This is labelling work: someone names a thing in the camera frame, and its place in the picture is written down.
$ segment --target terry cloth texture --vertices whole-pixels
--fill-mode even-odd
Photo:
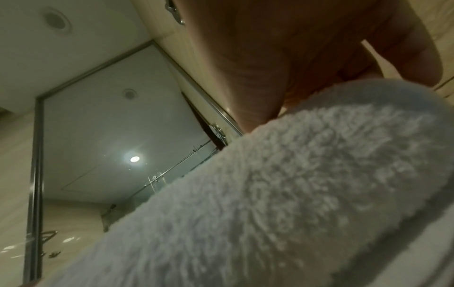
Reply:
[[[433,92],[339,85],[163,189],[43,286],[328,286],[453,163],[453,112]]]

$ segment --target towel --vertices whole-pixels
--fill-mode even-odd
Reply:
[[[167,186],[41,286],[450,284],[453,163],[453,111],[429,89],[335,86]]]

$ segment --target human hand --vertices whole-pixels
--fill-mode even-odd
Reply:
[[[437,49],[406,0],[177,0],[244,131],[336,83],[382,77],[367,40],[404,79],[435,85]]]

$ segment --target white ceiling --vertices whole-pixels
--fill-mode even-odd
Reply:
[[[72,31],[50,29],[53,7]],[[150,39],[129,0],[0,1],[0,107],[30,110],[34,98]]]
[[[124,89],[138,97],[128,100]],[[117,203],[209,140],[152,46],[44,102],[44,196]],[[210,143],[169,173],[183,175],[214,149]],[[141,160],[131,164],[129,159]]]

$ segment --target bathroom mirror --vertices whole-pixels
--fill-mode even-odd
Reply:
[[[241,135],[182,73],[150,44],[38,100],[41,276]]]

